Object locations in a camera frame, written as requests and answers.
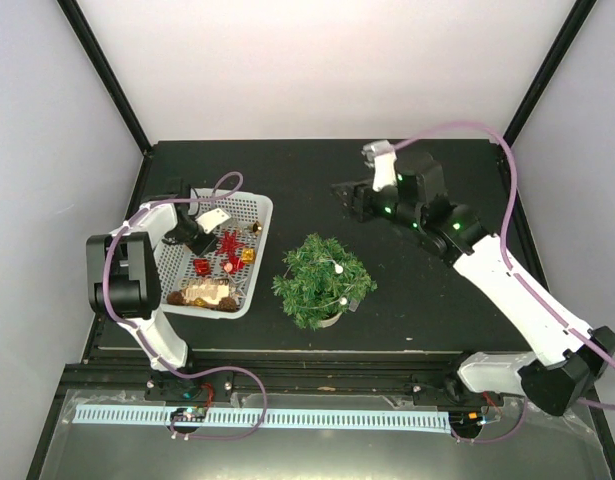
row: white ruler strip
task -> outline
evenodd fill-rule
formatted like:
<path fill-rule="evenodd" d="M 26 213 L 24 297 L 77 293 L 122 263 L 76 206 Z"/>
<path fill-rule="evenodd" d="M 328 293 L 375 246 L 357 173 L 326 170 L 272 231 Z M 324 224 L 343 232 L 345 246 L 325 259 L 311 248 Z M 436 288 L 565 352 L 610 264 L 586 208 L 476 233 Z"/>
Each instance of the white ruler strip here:
<path fill-rule="evenodd" d="M 96 425 L 170 425 L 180 407 L 140 405 L 78 405 L 73 423 Z M 204 421 L 177 421 L 176 426 L 252 427 L 261 408 L 212 407 Z M 396 430 L 450 433 L 446 412 L 382 412 L 372 410 L 267 409 L 261 428 L 322 430 Z"/>

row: brown pinecone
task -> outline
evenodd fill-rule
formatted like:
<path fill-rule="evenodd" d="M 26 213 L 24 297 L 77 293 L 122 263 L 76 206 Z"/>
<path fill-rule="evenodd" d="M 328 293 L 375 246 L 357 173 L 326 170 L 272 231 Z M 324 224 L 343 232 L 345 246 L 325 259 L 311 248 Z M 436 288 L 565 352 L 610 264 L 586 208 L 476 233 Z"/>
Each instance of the brown pinecone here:
<path fill-rule="evenodd" d="M 167 295 L 167 303 L 170 305 L 184 305 L 185 297 L 183 297 L 182 293 L 174 291 Z"/>
<path fill-rule="evenodd" d="M 223 297 L 218 302 L 218 310 L 221 312 L 235 312 L 238 310 L 238 303 L 231 297 Z"/>

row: gold ornament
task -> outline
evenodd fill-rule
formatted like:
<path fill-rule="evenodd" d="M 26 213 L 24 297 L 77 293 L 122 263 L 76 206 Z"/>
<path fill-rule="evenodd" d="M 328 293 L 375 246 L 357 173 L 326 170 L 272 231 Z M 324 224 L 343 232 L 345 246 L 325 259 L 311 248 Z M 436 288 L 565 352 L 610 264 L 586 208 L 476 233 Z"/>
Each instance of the gold ornament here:
<path fill-rule="evenodd" d="M 256 260 L 256 251 L 253 248 L 243 248 L 243 253 L 240 254 L 240 260 L 245 265 L 254 263 L 254 260 Z"/>
<path fill-rule="evenodd" d="M 251 226 L 251 231 L 254 233 L 254 235 L 260 235 L 263 231 L 263 224 L 256 220 L 256 222 L 254 222 L 254 224 Z"/>

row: white pot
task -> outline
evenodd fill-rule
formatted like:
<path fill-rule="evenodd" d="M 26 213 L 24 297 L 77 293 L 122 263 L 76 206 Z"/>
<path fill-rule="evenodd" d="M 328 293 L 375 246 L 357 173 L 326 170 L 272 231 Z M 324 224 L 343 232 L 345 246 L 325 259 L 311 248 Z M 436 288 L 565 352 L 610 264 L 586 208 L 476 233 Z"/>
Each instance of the white pot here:
<path fill-rule="evenodd" d="M 340 312 L 337 315 L 334 315 L 331 318 L 327 318 L 325 320 L 321 320 L 319 325 L 320 328 L 327 328 L 327 327 L 331 327 L 334 323 L 336 323 L 338 321 L 338 319 L 340 318 L 340 316 L 343 314 L 343 312 Z"/>

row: christmas decoration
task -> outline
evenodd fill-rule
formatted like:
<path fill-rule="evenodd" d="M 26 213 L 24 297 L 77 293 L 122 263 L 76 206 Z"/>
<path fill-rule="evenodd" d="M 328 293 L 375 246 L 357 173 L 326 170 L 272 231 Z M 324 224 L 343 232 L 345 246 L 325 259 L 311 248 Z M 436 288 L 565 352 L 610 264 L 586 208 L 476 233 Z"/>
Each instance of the christmas decoration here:
<path fill-rule="evenodd" d="M 254 260 L 256 260 L 256 251 L 253 248 L 243 248 L 240 259 L 245 265 L 254 263 Z"/>
<path fill-rule="evenodd" d="M 377 288 L 363 264 L 335 238 L 309 235 L 283 261 L 287 272 L 274 278 L 273 290 L 299 328 L 319 328 L 321 321 L 346 312 L 350 302 L 360 302 Z"/>
<path fill-rule="evenodd" d="M 197 299 L 195 299 L 193 301 L 192 305 L 194 307 L 206 307 L 207 306 L 207 302 L 204 301 L 202 298 L 198 297 Z"/>
<path fill-rule="evenodd" d="M 174 291 L 167 295 L 167 303 L 170 305 L 184 305 L 185 297 L 183 297 L 182 293 Z"/>
<path fill-rule="evenodd" d="M 223 253 L 227 255 L 236 255 L 236 250 L 245 246 L 244 243 L 237 241 L 236 232 L 225 232 L 223 238 L 220 240 L 220 248 L 216 252 L 216 255 L 222 255 Z"/>
<path fill-rule="evenodd" d="M 238 303 L 231 297 L 221 298 L 218 302 L 218 310 L 233 313 L 238 310 Z"/>
<path fill-rule="evenodd" d="M 245 263 L 236 255 L 229 255 L 229 259 L 220 264 L 225 272 L 232 274 L 236 273 L 245 266 Z"/>
<path fill-rule="evenodd" d="M 194 259 L 194 270 L 196 270 L 196 275 L 209 275 L 211 273 L 211 266 L 209 265 L 209 260 L 206 258 L 195 258 Z"/>
<path fill-rule="evenodd" d="M 240 304 L 240 300 L 245 298 L 245 283 L 247 283 L 247 278 L 241 278 L 240 280 L 234 280 L 234 277 L 229 276 L 230 287 L 231 287 L 231 297 L 236 300 L 238 304 Z"/>
<path fill-rule="evenodd" d="M 263 231 L 263 224 L 256 220 L 256 222 L 254 222 L 254 224 L 251 226 L 251 231 L 254 235 L 260 235 Z"/>
<path fill-rule="evenodd" d="M 202 278 L 191 279 L 185 282 L 186 286 L 181 293 L 185 298 L 185 303 L 194 305 L 196 299 L 202 299 L 208 308 L 216 307 L 220 299 L 229 297 L 232 287 L 227 278 Z"/>

